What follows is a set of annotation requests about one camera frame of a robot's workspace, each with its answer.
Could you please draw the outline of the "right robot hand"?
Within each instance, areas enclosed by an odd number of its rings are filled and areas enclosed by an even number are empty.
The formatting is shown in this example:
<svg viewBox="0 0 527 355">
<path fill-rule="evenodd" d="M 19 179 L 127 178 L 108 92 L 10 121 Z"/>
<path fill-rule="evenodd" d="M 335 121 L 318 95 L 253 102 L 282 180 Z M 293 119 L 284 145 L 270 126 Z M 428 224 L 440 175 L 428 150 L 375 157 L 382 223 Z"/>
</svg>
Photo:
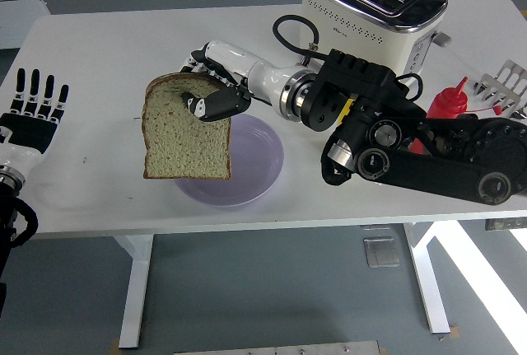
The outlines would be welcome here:
<svg viewBox="0 0 527 355">
<path fill-rule="evenodd" d="M 238 46 L 213 40 L 194 50 L 181 68 L 188 74 L 203 73 L 221 85 L 207 97 L 185 91 L 185 107 L 205 122 L 245 112 L 252 100 L 272 106 L 284 119 L 299 122 L 296 98 L 307 87 L 312 73 L 300 64 L 279 68 Z"/>
</svg>

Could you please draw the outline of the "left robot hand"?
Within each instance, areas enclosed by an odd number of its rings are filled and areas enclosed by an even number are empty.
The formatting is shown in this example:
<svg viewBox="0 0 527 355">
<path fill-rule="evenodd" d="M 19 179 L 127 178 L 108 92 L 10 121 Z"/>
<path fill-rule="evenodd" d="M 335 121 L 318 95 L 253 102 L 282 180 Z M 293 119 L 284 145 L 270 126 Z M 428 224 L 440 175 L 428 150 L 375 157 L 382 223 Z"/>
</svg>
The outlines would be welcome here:
<svg viewBox="0 0 527 355">
<path fill-rule="evenodd" d="M 40 164 L 54 139 L 68 100 L 69 86 L 55 89 L 54 76 L 40 84 L 40 71 L 30 76 L 20 68 L 9 110 L 1 114 L 1 167 L 27 175 Z"/>
</svg>

